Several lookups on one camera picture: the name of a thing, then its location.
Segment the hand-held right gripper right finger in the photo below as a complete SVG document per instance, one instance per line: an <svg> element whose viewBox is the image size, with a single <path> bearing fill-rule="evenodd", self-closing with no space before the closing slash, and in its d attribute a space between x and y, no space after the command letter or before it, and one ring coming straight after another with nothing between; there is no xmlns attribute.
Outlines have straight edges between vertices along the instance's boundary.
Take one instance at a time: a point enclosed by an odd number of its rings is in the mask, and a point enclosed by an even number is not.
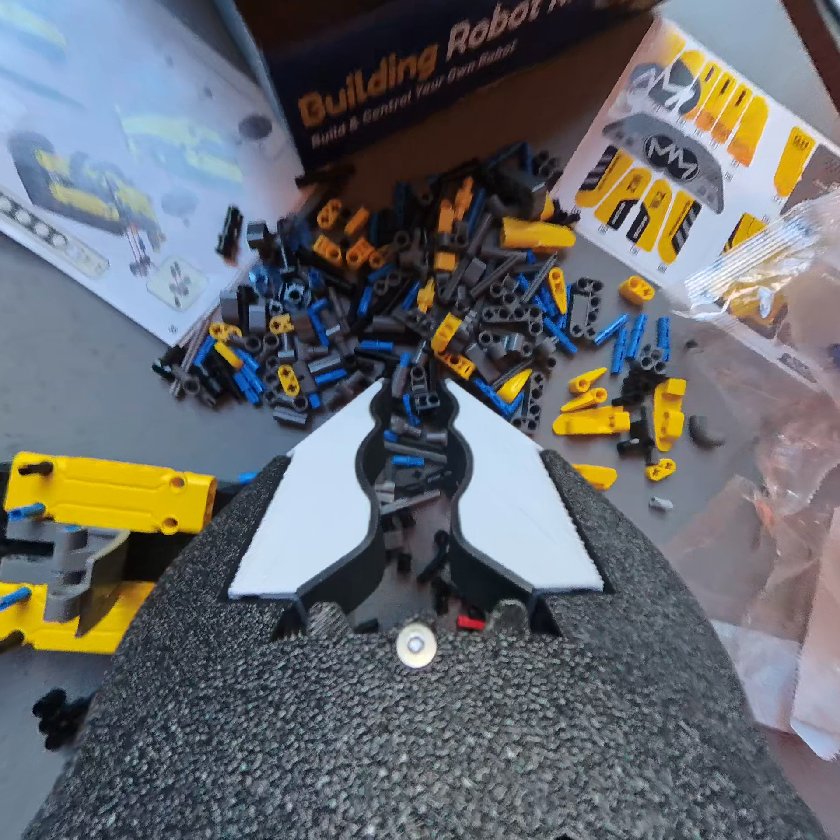
<svg viewBox="0 0 840 840"><path fill-rule="evenodd" d="M542 448L460 385L445 384L449 569L468 602L603 593L605 583L543 461Z"/></svg>

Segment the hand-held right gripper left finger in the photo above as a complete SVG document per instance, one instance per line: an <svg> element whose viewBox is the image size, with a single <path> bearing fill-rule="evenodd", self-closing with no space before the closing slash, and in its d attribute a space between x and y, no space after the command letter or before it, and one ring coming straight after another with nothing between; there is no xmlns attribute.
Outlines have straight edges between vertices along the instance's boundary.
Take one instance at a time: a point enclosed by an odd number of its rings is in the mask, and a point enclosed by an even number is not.
<svg viewBox="0 0 840 840"><path fill-rule="evenodd" d="M359 456L376 429L372 404L383 384L369 385L290 451L228 599L303 602L375 535L379 506L363 488Z"/></svg>

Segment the yellow toy brick vehicle model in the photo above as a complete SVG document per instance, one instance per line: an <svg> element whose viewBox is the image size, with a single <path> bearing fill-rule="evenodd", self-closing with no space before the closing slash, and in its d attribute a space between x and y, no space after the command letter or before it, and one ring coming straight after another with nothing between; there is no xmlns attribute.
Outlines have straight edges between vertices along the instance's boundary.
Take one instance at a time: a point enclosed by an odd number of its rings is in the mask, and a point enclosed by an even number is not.
<svg viewBox="0 0 840 840"><path fill-rule="evenodd" d="M211 521L217 479L24 451L2 470L2 645L110 655L154 583L132 539L168 543Z"/></svg>

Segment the pile of small brick parts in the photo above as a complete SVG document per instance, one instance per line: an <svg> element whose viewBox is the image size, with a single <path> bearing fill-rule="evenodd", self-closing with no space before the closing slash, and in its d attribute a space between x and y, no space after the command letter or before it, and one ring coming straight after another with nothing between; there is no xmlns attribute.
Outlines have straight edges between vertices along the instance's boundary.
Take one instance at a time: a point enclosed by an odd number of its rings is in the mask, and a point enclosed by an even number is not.
<svg viewBox="0 0 840 840"><path fill-rule="evenodd" d="M153 365L214 406L227 396L271 407L279 424L305 426L311 413L336 413L374 385L377 438L369 448L340 450L360 468L363 490L376 507L364 508L369 533L336 561L314 563L314 544L269 546L269 571L301 571L289 588L232 590L211 599L242 605L264 599L285 606L282 616L302 624L315 602L337 602L345 612L367 596L385 613L370 615L359 633L382 629L394 616L396 595L380 593L382 574L395 564L397 583L432 599L437 616L458 603L458 629L478 632L491 607L517 599L539 632L559 631L545 596L609 590L603 584L531 583L512 560L490 556L499 538L485 524L512 525L514 560L531 556L514 524L513 491L522 473L493 475L492 501L478 500L486 519L467 533L458 500L475 473L478 442L453 434L452 413L461 398L476 396L482 417L532 434L541 417L545 374L575 341L601 344L623 336L624 318L605 331L591 330L602 284L582 278L564 286L554 251L537 257L537 245L505 250L501 226L520 223L517 199L504 190L515 176L560 171L546 154L515 161L510 148L489 161L468 161L410 195L401 185L393 207L353 219L335 187L318 214L288 216L275 232L248 226L248 246L259 253L248 283L224 290L219 316L196 334L193 352L174 345Z"/></svg>

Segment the grey desk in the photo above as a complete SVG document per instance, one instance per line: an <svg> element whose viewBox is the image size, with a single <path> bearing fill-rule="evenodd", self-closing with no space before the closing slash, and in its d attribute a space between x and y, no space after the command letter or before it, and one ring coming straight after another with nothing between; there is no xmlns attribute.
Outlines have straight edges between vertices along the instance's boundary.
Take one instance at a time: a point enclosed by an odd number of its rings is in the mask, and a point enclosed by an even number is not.
<svg viewBox="0 0 840 840"><path fill-rule="evenodd" d="M838 141L838 114L782 2L669 2L658 11ZM363 203L393 183L528 139L566 159L649 22L636 18L435 114L356 157ZM161 344L88 290L2 237L2 458L22 449L170 466L222 479L297 438L254 408L181 404L151 371ZM33 702L97 687L109 660L2 654L2 838L20 838L65 766L43 747Z"/></svg>

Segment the clear plastic bag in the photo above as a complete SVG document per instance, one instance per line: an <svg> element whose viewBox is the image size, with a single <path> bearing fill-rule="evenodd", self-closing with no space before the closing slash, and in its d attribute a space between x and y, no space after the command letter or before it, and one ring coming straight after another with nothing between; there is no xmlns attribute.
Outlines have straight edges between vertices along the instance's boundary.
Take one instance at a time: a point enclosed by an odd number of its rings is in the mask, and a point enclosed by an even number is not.
<svg viewBox="0 0 840 840"><path fill-rule="evenodd" d="M729 319L774 340L791 309L794 284L824 259L838 274L838 211L834 189L783 213L689 277L682 314L701 322Z"/></svg>
<svg viewBox="0 0 840 840"><path fill-rule="evenodd" d="M761 364L713 371L751 439L757 477L730 478L666 553L757 722L838 761L838 406Z"/></svg>

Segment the yellow sticker sheet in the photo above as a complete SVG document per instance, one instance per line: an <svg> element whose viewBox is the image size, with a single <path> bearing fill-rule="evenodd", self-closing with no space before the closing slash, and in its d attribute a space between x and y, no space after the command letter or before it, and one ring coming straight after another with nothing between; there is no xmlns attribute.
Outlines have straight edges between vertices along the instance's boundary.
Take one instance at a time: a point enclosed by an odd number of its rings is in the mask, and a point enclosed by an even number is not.
<svg viewBox="0 0 840 840"><path fill-rule="evenodd" d="M572 155L553 196L577 231L681 311L685 281L807 199L838 189L838 146L670 21L658 18ZM838 400L838 274L827 259L793 287L773 340L729 333Z"/></svg>

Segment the white instruction booklet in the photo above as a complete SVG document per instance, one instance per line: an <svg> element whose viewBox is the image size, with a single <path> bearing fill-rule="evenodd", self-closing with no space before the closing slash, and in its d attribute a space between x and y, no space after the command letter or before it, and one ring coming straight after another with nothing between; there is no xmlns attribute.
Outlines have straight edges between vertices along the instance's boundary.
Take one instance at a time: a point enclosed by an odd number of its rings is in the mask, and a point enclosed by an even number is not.
<svg viewBox="0 0 840 840"><path fill-rule="evenodd" d="M158 2L1 2L2 232L168 344L253 260L227 210L299 209L262 90Z"/></svg>

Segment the dark blue cardboard box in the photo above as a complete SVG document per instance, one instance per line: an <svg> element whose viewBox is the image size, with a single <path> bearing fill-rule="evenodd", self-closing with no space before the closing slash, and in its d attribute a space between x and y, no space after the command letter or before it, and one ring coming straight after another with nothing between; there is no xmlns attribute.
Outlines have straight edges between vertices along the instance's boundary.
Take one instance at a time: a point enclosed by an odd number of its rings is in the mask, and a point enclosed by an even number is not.
<svg viewBox="0 0 840 840"><path fill-rule="evenodd" d="M217 2L305 170L647 12L649 1Z"/></svg>

